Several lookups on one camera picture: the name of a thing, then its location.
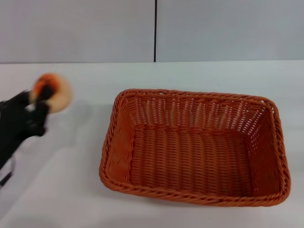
wicker basket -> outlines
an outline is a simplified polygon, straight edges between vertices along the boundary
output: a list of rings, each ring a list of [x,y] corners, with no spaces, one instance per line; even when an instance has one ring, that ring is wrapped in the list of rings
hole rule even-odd
[[[172,90],[117,96],[99,175],[114,191],[213,206],[273,206],[291,185],[272,101]]]

gray wall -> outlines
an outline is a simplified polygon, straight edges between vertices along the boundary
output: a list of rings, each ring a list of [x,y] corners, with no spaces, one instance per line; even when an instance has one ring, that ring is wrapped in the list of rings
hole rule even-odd
[[[151,62],[151,0],[0,0],[0,63]]]
[[[157,61],[304,59],[304,0],[159,0]]]
[[[304,59],[304,0],[158,0],[156,60]],[[0,0],[0,63],[152,62],[154,0]]]

white table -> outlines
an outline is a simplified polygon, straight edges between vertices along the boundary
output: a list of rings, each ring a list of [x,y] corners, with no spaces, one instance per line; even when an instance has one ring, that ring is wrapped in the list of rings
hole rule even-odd
[[[47,134],[17,151],[17,170],[0,191],[1,228],[304,227],[304,61],[0,65],[0,100],[55,71],[75,98],[50,117]],[[280,111],[292,191],[270,208],[202,207],[111,191],[98,176],[116,95],[166,88],[261,95]]]

basket bottom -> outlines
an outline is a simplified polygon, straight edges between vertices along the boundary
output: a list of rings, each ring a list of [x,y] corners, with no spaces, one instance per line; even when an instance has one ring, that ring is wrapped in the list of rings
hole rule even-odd
[[[246,138],[235,131],[137,129],[129,177],[136,186],[253,195]]]

rectangular basket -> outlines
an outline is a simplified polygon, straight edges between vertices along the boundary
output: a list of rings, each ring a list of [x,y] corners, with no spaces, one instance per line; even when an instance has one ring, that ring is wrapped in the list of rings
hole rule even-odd
[[[121,92],[99,175],[114,191],[213,206],[273,206],[291,188],[277,107],[236,94]]]

